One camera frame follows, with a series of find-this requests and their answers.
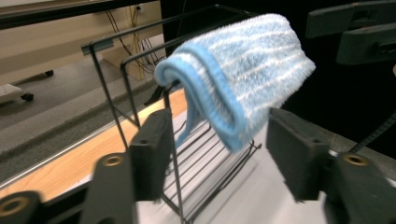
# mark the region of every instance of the cable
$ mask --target cable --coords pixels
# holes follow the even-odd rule
[[[371,133],[369,136],[367,136],[363,141],[359,142],[356,146],[354,146],[352,149],[350,149],[348,152],[351,153],[356,153],[365,146],[369,145],[371,142],[373,142],[379,135],[384,133],[387,129],[389,129],[394,123],[396,123],[396,110],[393,112],[393,114],[385,120],[384,123],[379,126],[373,133]]]

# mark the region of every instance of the black wall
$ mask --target black wall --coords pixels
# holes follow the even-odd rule
[[[352,1],[191,1],[185,10],[193,10],[214,3],[257,13],[278,13],[285,16],[299,36],[306,55],[315,62],[317,70],[283,105],[283,108],[359,142],[396,110],[396,77],[392,67],[396,63],[372,63],[346,66],[335,62],[340,35],[314,39],[305,38],[308,12]],[[162,0],[163,16],[181,13],[184,1]],[[202,21],[190,21],[194,29]],[[165,38],[175,37],[176,26],[165,27]],[[370,148],[396,159],[396,125],[369,145]]]

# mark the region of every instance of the black wire rack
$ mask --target black wire rack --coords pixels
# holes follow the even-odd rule
[[[221,20],[210,22],[199,30],[194,30],[185,35],[178,36],[172,40],[151,48],[146,49],[136,55],[125,58],[120,64],[125,94],[130,111],[122,111],[114,102],[110,95],[109,88],[106,84],[104,71],[99,64],[97,52],[113,47],[114,42],[124,38],[127,35],[133,35],[137,32],[154,26],[165,25],[170,22],[178,22],[180,25],[188,17],[199,18],[202,13],[212,11],[217,14],[226,12],[226,17]],[[125,148],[128,148],[127,139],[120,122],[123,120],[130,121],[138,129],[141,122],[137,115],[134,95],[131,88],[131,80],[126,69],[128,63],[135,62],[143,57],[147,57],[153,52],[161,49],[168,49],[181,44],[182,42],[193,38],[194,36],[209,32],[227,24],[231,24],[242,19],[256,16],[257,14],[239,10],[231,7],[214,5],[205,7],[191,12],[182,13],[181,15],[154,22],[152,24],[135,27],[129,30],[115,33],[101,39],[93,40],[90,44],[82,46],[85,54],[91,54],[94,66],[99,75],[106,99],[111,109],[120,138]],[[171,108],[169,95],[179,83],[175,82],[165,88],[163,100],[165,107]],[[174,127],[175,137],[183,130],[185,122],[180,127]],[[190,134],[188,139],[179,148],[172,148],[171,160],[169,162],[168,173],[163,187],[163,200],[179,215],[181,223],[193,223],[205,207],[233,180],[238,172],[244,167],[248,159],[261,147],[256,146],[254,140],[246,146],[240,153],[231,153],[221,143],[216,132],[208,122],[201,122]]]

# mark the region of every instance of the striped towel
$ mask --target striped towel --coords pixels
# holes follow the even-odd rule
[[[155,69],[166,86],[186,92],[186,129],[176,145],[207,119],[231,151],[242,149],[315,70],[284,17],[266,14],[183,43]]]

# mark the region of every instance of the light blue cloth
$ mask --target light blue cloth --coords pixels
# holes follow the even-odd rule
[[[161,86],[179,80],[188,103],[183,143],[207,119],[231,151],[242,149],[315,70],[283,16],[266,14],[196,36],[155,69]]]

